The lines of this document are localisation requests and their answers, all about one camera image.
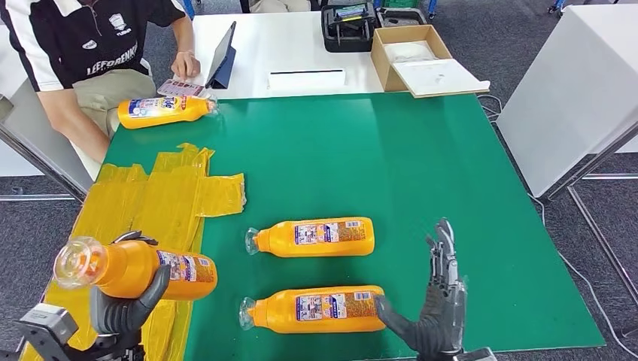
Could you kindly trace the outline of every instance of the white collar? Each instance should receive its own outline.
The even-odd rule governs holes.
[[[61,15],[67,17],[70,13],[82,8],[78,0],[53,0],[56,3]]]

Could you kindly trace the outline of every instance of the metal frame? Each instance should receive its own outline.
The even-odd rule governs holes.
[[[40,159],[35,153],[33,153],[29,148],[27,148],[19,139],[15,138],[11,132],[9,132],[5,126],[0,122],[0,140],[3,140],[11,149],[15,150],[16,153],[24,157],[24,159],[28,160],[34,167],[36,167],[39,171],[49,176],[51,179],[56,181],[62,188],[64,188],[68,194],[58,195],[58,197],[66,196],[66,199],[77,199],[80,202],[84,202],[84,198],[87,194],[76,187],[67,177],[58,173],[53,168],[51,168],[47,163],[45,163],[42,159]],[[23,198],[23,200],[37,200],[33,198],[34,196],[27,195],[15,195],[11,197],[11,201],[15,201],[18,198]]]
[[[31,202],[31,201],[74,201],[70,194],[11,194],[0,195],[0,202]]]
[[[585,163],[576,173],[567,178],[562,184],[558,186],[553,192],[549,194],[547,199],[551,201],[559,192],[567,189],[572,200],[576,203],[576,207],[578,207],[580,213],[587,221],[589,229],[594,233],[594,236],[598,240],[598,243],[603,248],[603,252],[607,256],[607,259],[612,263],[612,266],[618,273],[618,276],[621,278],[624,287],[629,292],[633,303],[638,307],[638,290],[636,286],[633,284],[631,277],[624,269],[624,266],[615,255],[611,245],[600,231],[600,228],[596,224],[596,221],[591,216],[591,213],[585,206],[585,203],[580,198],[579,194],[576,192],[574,185],[576,182],[585,179],[591,181],[601,181],[601,180],[636,180],[638,179],[638,174],[636,173],[619,173],[619,174],[610,174],[610,173],[601,173],[595,174],[592,171],[598,168],[603,162],[605,162],[612,154],[614,154],[617,150],[622,148],[626,143],[631,141],[634,137],[638,135],[638,123],[634,123],[627,130],[622,132],[614,141],[612,141],[607,147],[605,147],[600,153],[596,154],[594,158],[592,158],[589,162]],[[631,335],[638,335],[638,326],[628,327],[625,329],[619,330],[624,337],[629,337]]]
[[[604,161],[606,161],[612,154],[616,153],[617,150],[622,148],[626,143],[628,143],[630,140],[636,137],[636,135],[638,135],[638,123],[634,123],[627,130],[622,132],[622,134],[620,134],[616,139],[614,139],[614,141],[612,141],[607,147],[605,147],[605,149],[600,151],[600,153],[596,154],[594,158],[592,158],[589,162],[587,162],[584,166],[582,166],[578,171],[576,171],[576,173],[574,173],[571,177],[567,178],[566,181],[564,181],[561,185],[559,185],[558,188],[556,188],[554,192],[550,193],[547,198],[551,201],[551,199],[553,199],[554,196],[556,196],[556,194],[558,194],[565,188],[573,187],[577,181],[580,181],[585,176],[593,172],[594,169],[598,168],[601,164],[603,164]],[[627,173],[619,174],[619,176],[623,176],[623,175],[625,177],[631,177],[631,178],[625,178],[625,179],[638,179],[638,178],[632,178],[633,176],[636,176],[638,174],[627,174]],[[595,177],[599,177],[599,179],[603,179],[603,178],[600,178],[599,175],[592,175],[592,177],[590,177],[589,179],[593,179]]]

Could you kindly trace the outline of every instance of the person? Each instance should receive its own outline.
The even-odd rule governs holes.
[[[0,17],[51,126],[93,179],[119,103],[156,95],[142,58],[147,23],[172,27],[179,78],[199,73],[193,26],[177,0],[0,0]]]
[[[309,0],[250,0],[251,13],[293,13],[310,11]]]

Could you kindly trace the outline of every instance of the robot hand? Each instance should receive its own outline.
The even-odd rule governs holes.
[[[160,301],[171,280],[171,265],[161,265],[138,299],[117,299],[98,287],[91,289],[91,325],[98,335],[139,330]]]
[[[458,277],[454,232],[444,218],[435,225],[430,246],[430,282],[425,305],[416,322],[392,309],[384,296],[375,296],[379,319],[406,344],[418,352],[419,360],[452,358],[462,352],[466,291]]]

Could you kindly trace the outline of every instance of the shirt logo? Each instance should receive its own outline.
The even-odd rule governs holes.
[[[122,31],[126,28],[126,23],[124,22],[122,14],[113,14],[108,18],[108,21],[111,22],[111,25],[115,28],[115,30]]]
[[[126,35],[131,32],[131,28],[126,28],[122,14],[113,14],[108,18],[108,21],[110,21],[111,25],[118,31],[117,36]]]
[[[82,45],[82,47],[86,50],[95,49],[97,46],[98,43],[96,43],[96,41],[94,40],[89,40],[85,45]]]
[[[138,45],[133,45],[132,48],[125,51],[122,55],[120,55],[117,59],[112,60],[102,60],[101,62],[96,62],[92,67],[87,68],[87,76],[95,75],[99,72],[107,71],[110,68],[113,68],[116,65],[124,64],[125,62],[130,61],[135,57],[135,54],[138,51]]]

